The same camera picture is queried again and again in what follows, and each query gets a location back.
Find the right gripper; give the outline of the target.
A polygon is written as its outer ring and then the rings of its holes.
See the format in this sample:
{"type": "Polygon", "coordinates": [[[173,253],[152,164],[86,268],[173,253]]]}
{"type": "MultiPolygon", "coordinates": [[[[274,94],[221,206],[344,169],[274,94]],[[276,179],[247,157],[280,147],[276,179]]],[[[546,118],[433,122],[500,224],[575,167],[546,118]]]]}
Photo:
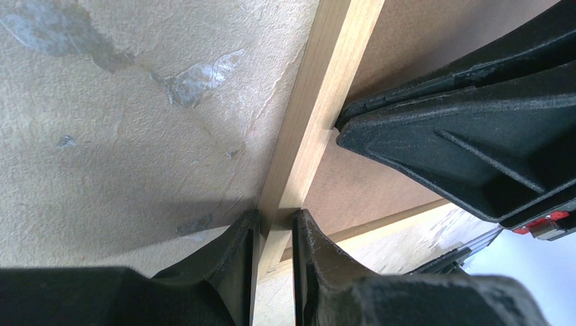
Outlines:
{"type": "Polygon", "coordinates": [[[351,119],[337,144],[513,233],[575,233],[575,63],[398,103],[351,119]]]}

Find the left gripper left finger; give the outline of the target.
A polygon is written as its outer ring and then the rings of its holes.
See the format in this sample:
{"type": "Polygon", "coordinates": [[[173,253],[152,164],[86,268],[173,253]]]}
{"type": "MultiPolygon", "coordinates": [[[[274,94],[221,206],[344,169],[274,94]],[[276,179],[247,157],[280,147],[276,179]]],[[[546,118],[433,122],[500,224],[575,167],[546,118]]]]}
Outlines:
{"type": "Polygon", "coordinates": [[[2,325],[250,325],[259,213],[151,278],[127,267],[1,270],[2,325]]]}

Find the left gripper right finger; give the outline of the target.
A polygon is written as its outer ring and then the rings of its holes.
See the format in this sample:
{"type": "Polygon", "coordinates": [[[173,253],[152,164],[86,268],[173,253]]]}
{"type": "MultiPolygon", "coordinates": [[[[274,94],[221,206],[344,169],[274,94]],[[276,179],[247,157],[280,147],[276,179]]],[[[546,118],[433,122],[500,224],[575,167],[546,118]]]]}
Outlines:
{"type": "Polygon", "coordinates": [[[293,221],[297,325],[546,325],[518,281],[466,274],[380,275],[343,251],[306,209],[293,221]]]}

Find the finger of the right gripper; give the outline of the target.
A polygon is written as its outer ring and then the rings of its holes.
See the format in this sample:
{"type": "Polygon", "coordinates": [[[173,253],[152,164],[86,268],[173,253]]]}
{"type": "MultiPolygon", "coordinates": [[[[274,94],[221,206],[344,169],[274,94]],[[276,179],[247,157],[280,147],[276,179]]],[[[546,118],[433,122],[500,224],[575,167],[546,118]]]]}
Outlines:
{"type": "Polygon", "coordinates": [[[345,105],[341,130],[352,118],[424,96],[483,87],[539,73],[575,60],[575,2],[559,1],[510,33],[423,76],[345,105]]]}

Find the brown backing board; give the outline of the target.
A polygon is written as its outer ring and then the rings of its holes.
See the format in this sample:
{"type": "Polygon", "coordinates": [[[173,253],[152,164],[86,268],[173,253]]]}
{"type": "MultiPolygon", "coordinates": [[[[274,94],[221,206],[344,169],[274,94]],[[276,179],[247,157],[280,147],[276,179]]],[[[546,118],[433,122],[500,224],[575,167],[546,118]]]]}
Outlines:
{"type": "MultiPolygon", "coordinates": [[[[544,12],[552,1],[386,1],[346,102],[438,69],[544,12]]],[[[331,140],[304,207],[326,234],[436,201],[403,174],[331,140]]]]}

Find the wooden picture frame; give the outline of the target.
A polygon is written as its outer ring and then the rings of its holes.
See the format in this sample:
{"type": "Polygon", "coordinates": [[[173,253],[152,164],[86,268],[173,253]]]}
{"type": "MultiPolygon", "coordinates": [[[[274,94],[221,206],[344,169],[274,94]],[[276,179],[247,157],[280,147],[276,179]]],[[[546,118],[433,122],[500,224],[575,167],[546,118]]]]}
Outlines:
{"type": "MultiPolygon", "coordinates": [[[[290,214],[304,203],[382,10],[382,1],[321,1],[295,79],[258,208],[264,244],[258,281],[292,270],[290,214]]],[[[420,221],[436,201],[329,234],[346,246],[362,245],[420,221]]]]}

